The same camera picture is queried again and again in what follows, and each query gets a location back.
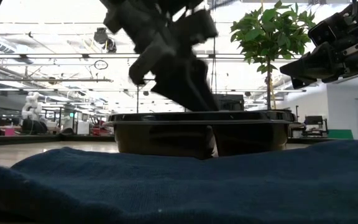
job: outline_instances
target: blue towel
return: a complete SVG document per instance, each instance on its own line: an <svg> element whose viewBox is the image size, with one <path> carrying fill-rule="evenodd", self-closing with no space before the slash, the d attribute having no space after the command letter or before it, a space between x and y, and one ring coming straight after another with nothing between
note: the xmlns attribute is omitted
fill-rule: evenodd
<svg viewBox="0 0 358 224"><path fill-rule="evenodd" d="M51 150L0 167L0 220L358 223L358 141L206 161Z"/></svg>

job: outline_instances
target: black plastic bin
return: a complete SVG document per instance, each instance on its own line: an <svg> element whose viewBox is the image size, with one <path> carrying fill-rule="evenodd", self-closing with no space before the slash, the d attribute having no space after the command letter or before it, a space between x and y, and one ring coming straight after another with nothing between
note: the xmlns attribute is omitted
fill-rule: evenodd
<svg viewBox="0 0 358 224"><path fill-rule="evenodd" d="M281 150L294 121L289 111L216 111L115 114L108 125L120 152L207 159L214 135L219 156Z"/></svg>

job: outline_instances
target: tree trunk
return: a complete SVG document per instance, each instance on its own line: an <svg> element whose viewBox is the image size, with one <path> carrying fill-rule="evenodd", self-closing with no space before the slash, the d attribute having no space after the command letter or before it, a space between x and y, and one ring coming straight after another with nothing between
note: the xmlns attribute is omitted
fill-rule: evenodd
<svg viewBox="0 0 358 224"><path fill-rule="evenodd" d="M270 100L270 94L272 92L272 90L270 89L270 82L272 79L272 74L270 73L270 59L267 59L267 109L271 110L272 109L272 105L271 105L271 100Z"/></svg>

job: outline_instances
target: white wall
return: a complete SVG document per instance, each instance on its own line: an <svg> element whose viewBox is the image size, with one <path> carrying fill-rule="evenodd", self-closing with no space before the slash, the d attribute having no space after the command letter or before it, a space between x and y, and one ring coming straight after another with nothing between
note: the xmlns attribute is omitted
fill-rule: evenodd
<svg viewBox="0 0 358 224"><path fill-rule="evenodd" d="M328 98L326 84L319 83L318 86L304 88L303 93L289 93L284 101L277 102L277 109L290 108L295 114L296 105L298 105L298 121L303 122L305 116L323 116L327 118Z"/></svg>
<svg viewBox="0 0 358 224"><path fill-rule="evenodd" d="M358 78L327 85L329 129L351 129L358 139Z"/></svg>

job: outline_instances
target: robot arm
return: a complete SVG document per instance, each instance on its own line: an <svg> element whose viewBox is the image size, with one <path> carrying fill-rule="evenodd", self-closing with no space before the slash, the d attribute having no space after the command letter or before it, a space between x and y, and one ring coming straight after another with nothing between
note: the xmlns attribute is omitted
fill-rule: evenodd
<svg viewBox="0 0 358 224"><path fill-rule="evenodd" d="M203 0L101 0L108 9L104 25L114 34L123 29L135 43L139 58L129 69L136 85L152 72L153 92L192 111L214 111L218 106L206 84L208 67L197 59L192 46L216 37L209 11L194 12ZM193 13L172 21L186 8Z"/></svg>
<svg viewBox="0 0 358 224"><path fill-rule="evenodd" d="M316 46L312 53L280 68L291 76L294 88L308 86L317 79L329 83L358 75L358 2L321 21L308 35Z"/></svg>
<svg viewBox="0 0 358 224"><path fill-rule="evenodd" d="M22 108L23 119L38 120L38 114L42 111L41 103L38 103L38 97L40 96L37 92L30 92L25 98L25 105Z"/></svg>

